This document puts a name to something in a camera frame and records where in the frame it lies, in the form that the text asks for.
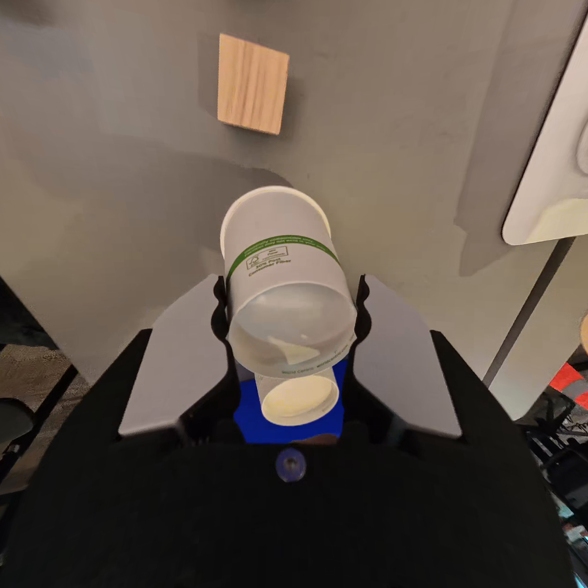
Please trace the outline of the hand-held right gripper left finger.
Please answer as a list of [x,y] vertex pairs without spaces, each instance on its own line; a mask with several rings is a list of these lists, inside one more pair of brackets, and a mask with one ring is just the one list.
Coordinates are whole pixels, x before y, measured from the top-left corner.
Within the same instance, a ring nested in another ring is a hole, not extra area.
[[239,378],[227,340],[222,276],[209,275],[161,313],[119,425],[121,437],[166,429],[194,441],[212,436],[239,407]]

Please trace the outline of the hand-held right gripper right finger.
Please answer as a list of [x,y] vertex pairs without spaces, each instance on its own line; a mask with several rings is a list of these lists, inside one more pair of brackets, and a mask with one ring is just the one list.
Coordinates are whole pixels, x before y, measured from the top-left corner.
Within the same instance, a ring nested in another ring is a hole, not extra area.
[[345,430],[371,443],[400,443],[407,431],[458,439],[462,428],[429,328],[372,275],[357,287],[356,341],[345,371]]

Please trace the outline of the blue plastic bin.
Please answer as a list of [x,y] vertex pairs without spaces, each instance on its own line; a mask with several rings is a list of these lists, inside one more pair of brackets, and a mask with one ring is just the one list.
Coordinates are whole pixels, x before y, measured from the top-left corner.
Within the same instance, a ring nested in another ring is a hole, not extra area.
[[338,437],[343,425],[341,390],[347,363],[347,360],[343,359],[331,367],[339,386],[339,400],[335,407],[317,421],[301,426],[286,427],[268,422],[261,412],[254,376],[241,382],[240,403],[234,414],[234,420],[239,425],[246,442],[277,445],[302,442],[317,436]]

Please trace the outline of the white paper cup green band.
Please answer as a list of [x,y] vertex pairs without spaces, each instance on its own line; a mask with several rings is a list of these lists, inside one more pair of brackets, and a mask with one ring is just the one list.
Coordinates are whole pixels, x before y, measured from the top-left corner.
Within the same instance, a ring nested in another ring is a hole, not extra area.
[[291,187],[260,187],[231,205],[220,231],[236,360],[285,379],[344,359],[357,311],[321,207]]
[[279,426],[301,426],[327,415],[339,400],[334,370],[278,379],[254,376],[263,417]]

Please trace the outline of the black table leg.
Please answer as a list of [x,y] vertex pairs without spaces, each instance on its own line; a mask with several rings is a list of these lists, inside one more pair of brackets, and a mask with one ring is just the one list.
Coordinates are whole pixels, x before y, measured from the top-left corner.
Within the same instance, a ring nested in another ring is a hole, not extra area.
[[69,365],[36,411],[18,399],[1,398],[1,445],[5,445],[1,456],[1,483],[32,445],[77,374],[77,369]]

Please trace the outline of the orange striped object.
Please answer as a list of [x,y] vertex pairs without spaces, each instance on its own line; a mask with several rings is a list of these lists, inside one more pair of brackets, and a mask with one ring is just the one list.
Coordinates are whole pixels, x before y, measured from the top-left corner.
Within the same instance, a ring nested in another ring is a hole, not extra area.
[[570,363],[562,365],[549,386],[587,410],[587,379]]

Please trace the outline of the white rectangular tray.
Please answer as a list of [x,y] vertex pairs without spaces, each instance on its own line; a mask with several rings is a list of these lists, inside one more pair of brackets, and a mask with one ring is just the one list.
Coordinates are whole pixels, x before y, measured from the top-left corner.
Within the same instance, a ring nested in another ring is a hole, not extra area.
[[587,19],[502,228],[510,246],[587,234]]

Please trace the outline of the wooden cube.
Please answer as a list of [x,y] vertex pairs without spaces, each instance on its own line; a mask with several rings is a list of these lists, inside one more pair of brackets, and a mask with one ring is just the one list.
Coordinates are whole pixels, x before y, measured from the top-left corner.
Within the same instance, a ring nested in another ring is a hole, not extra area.
[[217,120],[238,128],[279,135],[290,55],[221,33]]

